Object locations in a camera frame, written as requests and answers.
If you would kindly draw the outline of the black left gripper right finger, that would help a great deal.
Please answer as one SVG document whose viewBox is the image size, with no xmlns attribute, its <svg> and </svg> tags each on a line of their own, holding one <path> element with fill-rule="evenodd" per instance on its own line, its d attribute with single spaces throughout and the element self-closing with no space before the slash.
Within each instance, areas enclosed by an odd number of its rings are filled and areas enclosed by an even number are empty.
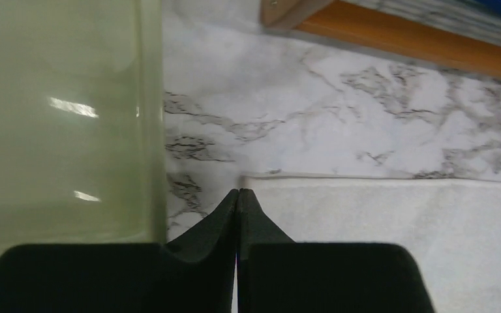
<svg viewBox="0 0 501 313">
<path fill-rule="evenodd" d="M 240 312 L 433 312 L 419 267 L 389 243 L 298 243 L 253 190 L 237 201 Z"/>
</svg>

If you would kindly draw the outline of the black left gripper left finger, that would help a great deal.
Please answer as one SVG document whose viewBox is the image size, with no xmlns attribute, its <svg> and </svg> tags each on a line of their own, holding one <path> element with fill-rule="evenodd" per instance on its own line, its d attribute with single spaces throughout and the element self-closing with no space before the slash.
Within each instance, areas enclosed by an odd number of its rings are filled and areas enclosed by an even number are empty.
<svg viewBox="0 0 501 313">
<path fill-rule="evenodd" d="M 0 256 L 0 312 L 230 312 L 238 196 L 165 245 L 12 247 Z"/>
</svg>

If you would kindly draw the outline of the green plastic basket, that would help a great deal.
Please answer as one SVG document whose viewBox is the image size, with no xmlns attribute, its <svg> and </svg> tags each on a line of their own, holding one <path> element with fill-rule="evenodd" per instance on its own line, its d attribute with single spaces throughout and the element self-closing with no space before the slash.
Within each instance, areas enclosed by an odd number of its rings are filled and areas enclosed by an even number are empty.
<svg viewBox="0 0 501 313">
<path fill-rule="evenodd" d="M 0 1 L 0 255 L 166 240 L 160 1 Z"/>
</svg>

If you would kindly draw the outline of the cream white towel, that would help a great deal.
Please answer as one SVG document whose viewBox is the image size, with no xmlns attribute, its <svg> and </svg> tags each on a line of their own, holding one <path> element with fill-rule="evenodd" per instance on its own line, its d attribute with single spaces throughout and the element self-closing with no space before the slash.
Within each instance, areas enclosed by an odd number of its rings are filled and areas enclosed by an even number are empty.
<svg viewBox="0 0 501 313">
<path fill-rule="evenodd" d="M 438 312 L 501 312 L 501 182 L 246 177 L 243 186 L 296 241 L 405 247 Z"/>
</svg>

